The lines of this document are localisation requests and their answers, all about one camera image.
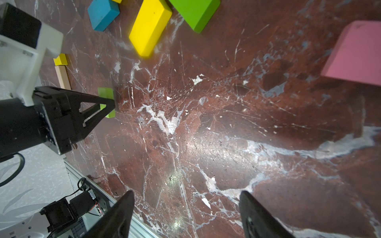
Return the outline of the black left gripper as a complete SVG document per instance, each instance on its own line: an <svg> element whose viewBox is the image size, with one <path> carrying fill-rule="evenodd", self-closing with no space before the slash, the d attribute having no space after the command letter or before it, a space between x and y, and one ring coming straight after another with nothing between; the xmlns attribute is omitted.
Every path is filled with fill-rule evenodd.
<svg viewBox="0 0 381 238"><path fill-rule="evenodd" d="M43 86L35 88L32 100L29 107L18 98L1 101L2 158L40 144L66 154L116 108L113 89L98 89L95 96Z"/></svg>

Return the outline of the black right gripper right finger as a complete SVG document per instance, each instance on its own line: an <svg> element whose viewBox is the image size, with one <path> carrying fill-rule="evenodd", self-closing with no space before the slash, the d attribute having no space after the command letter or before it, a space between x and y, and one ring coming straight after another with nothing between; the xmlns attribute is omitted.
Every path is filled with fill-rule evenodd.
<svg viewBox="0 0 381 238"><path fill-rule="evenodd" d="M239 208L246 238L294 237L248 191L241 192Z"/></svg>

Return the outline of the dark teal block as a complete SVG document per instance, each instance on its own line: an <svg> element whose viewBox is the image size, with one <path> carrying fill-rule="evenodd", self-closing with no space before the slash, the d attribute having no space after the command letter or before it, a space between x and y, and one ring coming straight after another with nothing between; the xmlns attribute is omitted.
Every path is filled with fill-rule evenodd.
<svg viewBox="0 0 381 238"><path fill-rule="evenodd" d="M111 0L94 0L87 11L93 30L100 32L120 14L119 4Z"/></svg>

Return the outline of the beige wooden block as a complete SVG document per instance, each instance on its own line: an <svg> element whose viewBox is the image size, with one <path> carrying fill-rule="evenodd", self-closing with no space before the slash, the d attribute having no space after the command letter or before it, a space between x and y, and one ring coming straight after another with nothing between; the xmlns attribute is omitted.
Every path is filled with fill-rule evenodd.
<svg viewBox="0 0 381 238"><path fill-rule="evenodd" d="M60 88L71 90L71 85L68 79L66 67L64 65L55 66L56 74L59 80Z"/></svg>

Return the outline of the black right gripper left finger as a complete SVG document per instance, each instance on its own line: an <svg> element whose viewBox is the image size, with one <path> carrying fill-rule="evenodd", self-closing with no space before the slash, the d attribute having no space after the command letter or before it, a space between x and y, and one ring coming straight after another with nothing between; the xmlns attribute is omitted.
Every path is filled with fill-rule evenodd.
<svg viewBox="0 0 381 238"><path fill-rule="evenodd" d="M127 191L83 237L128 238L134 205L134 192Z"/></svg>

